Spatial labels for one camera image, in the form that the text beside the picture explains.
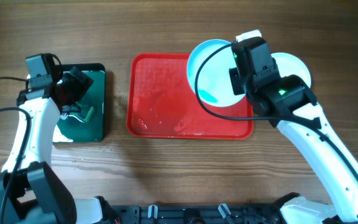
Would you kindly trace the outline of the mint plate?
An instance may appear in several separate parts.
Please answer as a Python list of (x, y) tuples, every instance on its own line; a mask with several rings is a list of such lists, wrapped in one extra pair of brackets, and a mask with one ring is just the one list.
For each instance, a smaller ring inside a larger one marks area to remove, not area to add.
[(201, 100), (211, 106), (232, 106), (245, 97), (245, 95), (233, 94), (229, 69), (234, 68), (236, 63), (229, 47), (209, 59), (201, 69), (198, 79), (195, 79), (200, 65), (206, 58), (229, 43), (221, 39), (204, 41), (194, 48), (187, 62), (187, 78), (191, 89), (194, 90), (197, 83)]

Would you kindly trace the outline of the white plate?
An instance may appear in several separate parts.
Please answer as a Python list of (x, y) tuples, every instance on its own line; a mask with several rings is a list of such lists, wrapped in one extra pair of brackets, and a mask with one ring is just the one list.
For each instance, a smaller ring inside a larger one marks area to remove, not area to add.
[(271, 56), (275, 59), (276, 64), (278, 65), (280, 76), (282, 78), (288, 77), (290, 75), (296, 75), (300, 77), (308, 87), (311, 87), (311, 73), (302, 60), (292, 54), (285, 52), (273, 53)]

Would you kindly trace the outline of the green sponge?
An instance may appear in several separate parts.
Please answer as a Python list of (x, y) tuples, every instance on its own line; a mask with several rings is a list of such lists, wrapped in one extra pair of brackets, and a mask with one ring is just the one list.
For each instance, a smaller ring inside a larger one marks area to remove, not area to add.
[(94, 113), (94, 107), (75, 103), (74, 108), (69, 111), (68, 116), (77, 119), (81, 123), (87, 123)]

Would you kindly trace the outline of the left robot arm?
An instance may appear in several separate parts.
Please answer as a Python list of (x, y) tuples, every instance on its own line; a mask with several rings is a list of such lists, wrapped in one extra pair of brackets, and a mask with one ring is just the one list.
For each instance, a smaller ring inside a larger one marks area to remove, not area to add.
[(51, 168), (53, 135), (63, 113), (93, 79), (78, 67), (32, 72), (20, 91), (16, 138), (0, 173), (0, 223), (107, 223), (114, 210), (102, 196), (75, 199)]

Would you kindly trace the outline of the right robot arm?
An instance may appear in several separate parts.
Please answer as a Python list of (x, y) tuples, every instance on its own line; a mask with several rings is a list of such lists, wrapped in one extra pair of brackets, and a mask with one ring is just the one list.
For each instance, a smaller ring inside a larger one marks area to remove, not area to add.
[(358, 162), (330, 126), (315, 94), (298, 75), (277, 67), (261, 72), (229, 69), (234, 93), (245, 94), (257, 111), (302, 154), (332, 203), (290, 193), (275, 209), (284, 223), (358, 223)]

